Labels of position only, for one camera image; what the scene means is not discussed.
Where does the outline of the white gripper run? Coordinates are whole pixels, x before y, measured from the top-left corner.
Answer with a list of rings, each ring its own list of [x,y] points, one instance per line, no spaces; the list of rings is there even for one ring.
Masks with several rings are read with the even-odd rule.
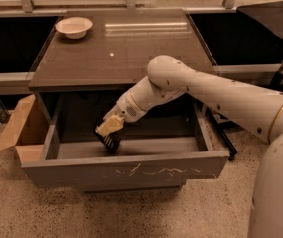
[[[147,113],[145,109],[145,95],[134,91],[125,92],[116,104],[103,117],[95,132],[102,137],[117,132],[123,128],[124,122],[133,123]]]

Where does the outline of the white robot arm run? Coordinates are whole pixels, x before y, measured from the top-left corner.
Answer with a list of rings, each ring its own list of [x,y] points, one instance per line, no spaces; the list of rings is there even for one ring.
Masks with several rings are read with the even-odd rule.
[[[147,75],[125,92],[95,128],[114,152],[115,133],[155,106],[189,94],[269,144],[252,195],[248,238],[283,238],[283,92],[193,70],[179,60],[156,56]]]

